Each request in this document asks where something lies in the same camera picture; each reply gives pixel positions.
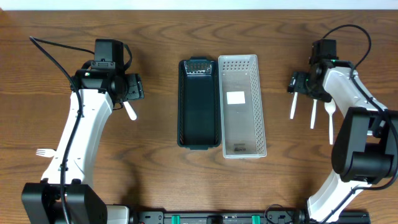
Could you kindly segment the white plastic spoon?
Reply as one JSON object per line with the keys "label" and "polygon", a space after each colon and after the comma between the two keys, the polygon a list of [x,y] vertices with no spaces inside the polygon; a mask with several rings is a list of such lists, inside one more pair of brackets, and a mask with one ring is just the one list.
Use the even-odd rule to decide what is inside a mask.
{"label": "white plastic spoon", "polygon": [[312,113],[311,113],[311,120],[310,120],[310,128],[314,129],[315,127],[315,120],[317,116],[317,100],[313,100],[313,107],[312,107]]}
{"label": "white plastic spoon", "polygon": [[297,97],[298,97],[298,93],[295,92],[293,100],[292,100],[292,106],[291,106],[291,109],[290,109],[290,119],[293,119],[294,115],[295,115],[295,110],[296,110],[296,107],[297,107]]}
{"label": "white plastic spoon", "polygon": [[126,109],[126,111],[127,111],[127,114],[128,114],[128,116],[129,116],[129,118],[130,118],[131,120],[135,121],[135,120],[137,119],[137,114],[136,114],[136,112],[134,111],[133,107],[131,106],[130,102],[124,101],[124,102],[123,102],[123,105],[124,105],[124,107],[125,107],[125,109]]}
{"label": "white plastic spoon", "polygon": [[331,99],[330,102],[325,103],[325,110],[328,113],[329,117],[329,123],[328,123],[329,144],[333,145],[333,114],[336,111],[336,105],[333,99]]}

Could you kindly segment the clear white plastic basket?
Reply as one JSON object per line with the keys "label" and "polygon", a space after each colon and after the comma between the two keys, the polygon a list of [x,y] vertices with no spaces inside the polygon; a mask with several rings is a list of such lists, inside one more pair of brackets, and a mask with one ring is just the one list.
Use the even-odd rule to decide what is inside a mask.
{"label": "clear white plastic basket", "polygon": [[257,56],[221,55],[218,65],[224,158],[266,157]]}

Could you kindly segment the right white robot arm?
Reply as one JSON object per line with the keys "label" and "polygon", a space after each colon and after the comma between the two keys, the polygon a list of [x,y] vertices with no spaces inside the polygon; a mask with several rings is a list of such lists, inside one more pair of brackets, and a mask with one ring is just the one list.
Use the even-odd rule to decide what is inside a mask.
{"label": "right white robot arm", "polygon": [[370,94],[351,62],[321,60],[310,72],[294,72],[287,91],[339,108],[344,117],[333,142],[332,171],[307,200],[307,220],[337,222],[359,193],[384,190],[397,180],[397,112]]}

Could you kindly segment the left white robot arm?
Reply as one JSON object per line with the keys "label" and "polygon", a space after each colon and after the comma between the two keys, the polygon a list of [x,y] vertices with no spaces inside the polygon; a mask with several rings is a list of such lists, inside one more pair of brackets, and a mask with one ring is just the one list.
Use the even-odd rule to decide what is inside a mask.
{"label": "left white robot arm", "polygon": [[73,76],[78,91],[58,148],[39,183],[25,184],[21,200],[31,223],[132,223],[127,205],[107,205],[93,190],[93,173],[104,126],[117,103],[131,120],[130,101],[144,91],[139,74],[79,69]]}

